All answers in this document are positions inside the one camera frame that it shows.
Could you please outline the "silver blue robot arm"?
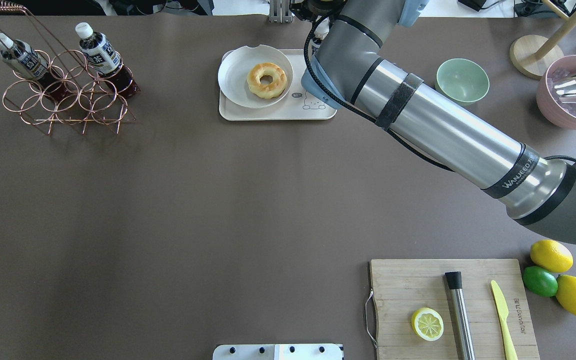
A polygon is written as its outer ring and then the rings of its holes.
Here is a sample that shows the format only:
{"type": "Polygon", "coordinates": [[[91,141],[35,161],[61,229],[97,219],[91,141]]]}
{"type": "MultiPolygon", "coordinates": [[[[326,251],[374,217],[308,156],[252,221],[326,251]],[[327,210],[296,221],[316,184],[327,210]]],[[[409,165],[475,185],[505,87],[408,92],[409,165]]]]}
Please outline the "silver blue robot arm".
{"type": "Polygon", "coordinates": [[[290,11],[330,30],[302,84],[334,109],[365,117],[408,141],[548,239],[576,244],[576,161],[540,157],[378,55],[396,25],[410,27],[425,0],[291,0],[290,11]]]}

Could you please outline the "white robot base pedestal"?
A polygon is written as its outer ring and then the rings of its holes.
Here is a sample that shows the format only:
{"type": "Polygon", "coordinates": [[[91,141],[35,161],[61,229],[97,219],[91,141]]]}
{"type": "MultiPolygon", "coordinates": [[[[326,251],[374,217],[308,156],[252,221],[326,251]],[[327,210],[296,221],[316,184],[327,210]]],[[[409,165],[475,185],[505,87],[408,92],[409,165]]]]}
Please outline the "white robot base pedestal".
{"type": "Polygon", "coordinates": [[[343,360],[342,344],[331,342],[222,344],[213,360],[343,360]]]}

